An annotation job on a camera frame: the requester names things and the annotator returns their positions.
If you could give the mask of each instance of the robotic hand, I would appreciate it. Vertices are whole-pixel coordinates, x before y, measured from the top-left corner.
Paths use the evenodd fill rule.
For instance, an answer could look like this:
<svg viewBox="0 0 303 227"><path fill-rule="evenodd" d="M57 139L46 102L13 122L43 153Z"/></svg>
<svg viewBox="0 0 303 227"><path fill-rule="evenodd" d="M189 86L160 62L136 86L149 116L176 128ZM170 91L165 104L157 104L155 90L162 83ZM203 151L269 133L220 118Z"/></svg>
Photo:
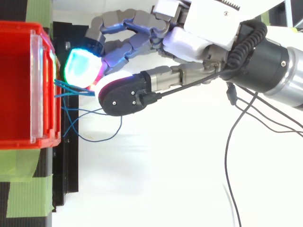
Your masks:
<svg viewBox="0 0 303 227"><path fill-rule="evenodd" d="M85 50L71 51L65 78L83 88L95 85L97 100L112 116L218 77L303 110L303 52L266 39L261 22L240 23L239 10L225 0L159 0L151 14L107 12L92 20ZM104 34L126 29L136 34L105 43ZM182 64L135 75L120 71L129 59L156 51ZM86 62L86 73L79 62ZM156 93L171 86L181 87Z"/></svg>

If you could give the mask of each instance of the black cable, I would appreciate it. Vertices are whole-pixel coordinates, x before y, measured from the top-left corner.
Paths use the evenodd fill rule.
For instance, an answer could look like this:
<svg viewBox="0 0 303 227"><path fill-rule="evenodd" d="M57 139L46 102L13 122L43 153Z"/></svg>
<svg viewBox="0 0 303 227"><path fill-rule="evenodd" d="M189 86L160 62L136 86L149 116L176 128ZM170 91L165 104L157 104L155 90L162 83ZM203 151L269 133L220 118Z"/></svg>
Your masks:
<svg viewBox="0 0 303 227"><path fill-rule="evenodd" d="M244 99L241 99L241 98L239 98L239 97L238 97L238 100L241 101L241 102L243 102L243 103L245 103L245 104L247 104L247 105L249 104L249 103L246 102ZM298 133L299 136L303 137L303 135L301 134L301 133L303 133L303 132L297 131L297 130L295 130L295 129L293 129L293 128L287 126L287 125L284 125L284 124L281 124L281 123L279 123L279 122L276 122L276 121L270 119L269 117L267 117L265 114L263 114L259 109L257 109L257 108L254 107L253 105L252 105L251 107L252 107L253 109L255 109L260 115L262 115L262 116L263 116L264 118L266 118L267 120L269 120L269 121L271 121L271 122L273 122L273 123L275 123L275 124L277 124L277 125L280 125L280 126L282 126L282 127L285 127L285 128L287 128L287 129L290 129L291 131ZM277 132L277 131L275 131L275 130L269 128L269 127L268 127L265 123L263 123L258 117L255 117L255 116L253 116L253 115L250 114L250 113L247 113L247 114L250 115L250 116L252 116L253 118L257 119L259 122L261 122L263 125L265 125L265 127L267 127L268 129L270 129L271 131Z"/></svg>
<svg viewBox="0 0 303 227"><path fill-rule="evenodd" d="M247 92L250 95L254 95L253 92L249 91L248 89L244 88L244 87L240 87L242 90L244 90L245 92ZM263 98L261 97L257 97L257 99L261 102L263 102L265 105L269 106L270 108L272 108L273 110L275 110L276 112L278 112L279 114L283 115L284 117L288 118L289 120L291 120L292 122L296 123L297 125L299 125L301 128L303 128L303 125L300 124L298 121L296 121L295 119L293 119L292 117L288 116L287 114L285 114L284 112L282 112L281 110L277 109L276 107L274 107L273 105L271 105L270 103L268 103L267 101L265 101Z"/></svg>
<svg viewBox="0 0 303 227"><path fill-rule="evenodd" d="M181 86L181 87L178 87L176 89L173 89L173 90L170 90L170 91L166 91L166 92L163 92L163 93L157 93L157 99L161 99L165 96L168 96L168 95L171 95L171 94L174 94L176 92L179 92L179 91L182 91L182 90L185 90L187 88L190 88L190 87L193 87L193 86L196 86L196 85L199 85L199 84L202 84L210 79L213 79L213 78L216 78L218 76L222 76L222 75L225 75L225 74L229 74L229 73L233 73L233 72L236 72L240 69L240 67L234 69L234 70L223 70L221 72L217 72L215 74L212 74L208 77L205 77L203 79L200 79L200 80L197 80L193 83L190 83L190 84L187 84L187 85L184 85L184 86Z"/></svg>
<svg viewBox="0 0 303 227"><path fill-rule="evenodd" d="M235 105L236 108L238 108L239 110L241 111L244 111L242 108L238 107L237 105ZM296 131L296 130L292 130L292 131L276 131L272 128L270 128L268 125L266 125L263 121L261 121L258 117L252 115L251 113L246 113L247 115L255 118L257 121L259 121L261 124L263 124L265 127L267 127L269 130L275 132L275 133L290 133L290 132L295 132L295 133L298 133L301 137L303 137L303 135L301 133L303 133L303 131Z"/></svg>
<svg viewBox="0 0 303 227"><path fill-rule="evenodd" d="M233 205L235 206L235 209L236 209L236 213L237 213L237 217L238 217L238 222L239 222L239 227L242 227L242 224L241 224L241 219L240 219L240 214L239 214L239 211L238 211L237 203L236 203L236 200L235 200L235 198L233 196L231 183L230 183L229 177L228 177L228 171L227 171L227 153L228 153L229 143L230 143L231 138L232 138L232 132L233 132L233 130L236 128L236 126L239 123L239 121L242 119L242 117L245 115L245 113L249 110L249 108L252 106L252 104L257 99L257 97L258 97L258 92L256 92L254 94L254 97L251 100L251 102L249 103L249 105L245 108L245 110L241 113L241 115L236 120L235 124L233 125L233 127L232 127L232 129L231 129L231 131L229 133L229 136L228 136L228 139L227 139L227 142L226 142L226 148L225 148L225 158L224 158L225 175L226 175L226 180L227 180L227 184L228 184L228 189L229 189L229 192L231 194L232 202L233 202Z"/></svg>
<svg viewBox="0 0 303 227"><path fill-rule="evenodd" d="M247 20L242 22L242 24L252 27L254 31L230 52L227 65L232 69L239 67L241 62L265 39L267 34L267 26L262 22Z"/></svg>

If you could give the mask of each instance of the red plastic bin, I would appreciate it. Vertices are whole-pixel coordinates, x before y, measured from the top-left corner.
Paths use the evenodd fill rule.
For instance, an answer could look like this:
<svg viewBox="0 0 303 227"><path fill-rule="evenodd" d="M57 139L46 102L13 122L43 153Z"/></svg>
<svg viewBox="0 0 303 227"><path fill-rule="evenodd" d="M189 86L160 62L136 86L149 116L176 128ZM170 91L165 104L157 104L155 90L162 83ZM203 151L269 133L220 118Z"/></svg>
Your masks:
<svg viewBox="0 0 303 227"><path fill-rule="evenodd" d="M61 141L61 90L53 45L40 24L0 21L0 149Z"/></svg>

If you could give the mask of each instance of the transparent plastic panel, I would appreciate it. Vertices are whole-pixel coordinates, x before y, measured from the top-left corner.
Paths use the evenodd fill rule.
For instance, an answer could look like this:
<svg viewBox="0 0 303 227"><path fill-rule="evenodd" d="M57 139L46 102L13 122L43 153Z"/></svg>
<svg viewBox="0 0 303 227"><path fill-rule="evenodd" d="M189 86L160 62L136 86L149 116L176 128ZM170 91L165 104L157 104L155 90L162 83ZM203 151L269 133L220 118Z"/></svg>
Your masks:
<svg viewBox="0 0 303 227"><path fill-rule="evenodd" d="M30 35L30 139L43 137L43 40Z"/></svg>

